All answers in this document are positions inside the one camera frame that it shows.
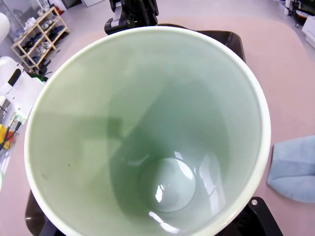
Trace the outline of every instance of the shoe rack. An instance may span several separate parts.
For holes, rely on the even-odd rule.
[[[55,22],[53,22],[53,24],[51,26],[49,26],[49,28],[47,28],[46,30],[43,30],[40,25],[47,20],[51,20],[54,16],[57,16],[57,20]],[[50,40],[48,37],[50,30],[52,30],[54,27],[57,27],[60,25],[63,25],[64,28],[58,32],[58,35],[54,38],[54,40]],[[30,48],[29,51],[26,52],[23,49],[23,45],[30,38],[35,36],[35,34],[37,32],[42,33],[42,36],[34,43],[32,48]],[[19,41],[15,42],[11,46],[11,49],[21,59],[21,61],[30,69],[30,71],[34,71],[35,69],[39,70],[40,63],[43,61],[43,59],[45,58],[45,56],[49,53],[49,51],[51,49],[53,49],[53,50],[56,49],[55,43],[59,39],[59,37],[62,35],[62,33],[64,33],[64,32],[69,33],[70,31],[69,31],[68,27],[66,26],[66,24],[64,23],[63,19],[61,18],[61,16],[59,15],[58,11],[54,7],[52,7],[47,12],[45,12],[44,15],[37,18],[34,26],[32,26],[29,29],[29,31]],[[37,62],[35,62],[32,59],[32,56],[36,55],[35,49],[38,46],[40,46],[41,42],[44,42],[44,41],[49,42],[52,46],[51,46],[51,48],[46,49],[46,52],[40,56],[40,59]]]

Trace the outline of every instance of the circular base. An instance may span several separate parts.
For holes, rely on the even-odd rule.
[[[192,200],[195,189],[193,172],[175,158],[152,163],[141,177],[141,197],[150,207],[162,212],[184,208]]]

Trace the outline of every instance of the yellow object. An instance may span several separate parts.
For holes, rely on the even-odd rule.
[[[0,144],[4,141],[4,136],[5,136],[6,130],[7,130],[7,127],[5,127],[3,124],[0,124]],[[10,131],[8,134],[8,137],[11,137],[12,134],[13,134],[13,132]],[[12,141],[12,138],[10,140],[6,141],[3,148],[9,149],[11,141]]]

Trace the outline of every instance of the gray floor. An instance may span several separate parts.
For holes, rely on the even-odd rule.
[[[284,7],[276,0],[157,0],[158,20],[172,16],[200,17],[209,15],[253,16],[283,22],[290,26],[299,36],[311,59],[315,60],[315,49],[305,40],[301,28],[295,27],[295,21],[284,15]],[[107,0],[91,7],[83,4],[70,8],[62,15],[70,29],[70,35],[59,45],[59,53],[52,52],[49,71],[60,66],[63,50],[80,37],[90,33],[104,32],[104,24],[113,17]]]

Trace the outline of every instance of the screw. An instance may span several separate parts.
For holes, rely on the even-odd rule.
[[[252,200],[252,204],[255,206],[255,205],[257,205],[258,204],[258,202],[257,202],[257,200]]]

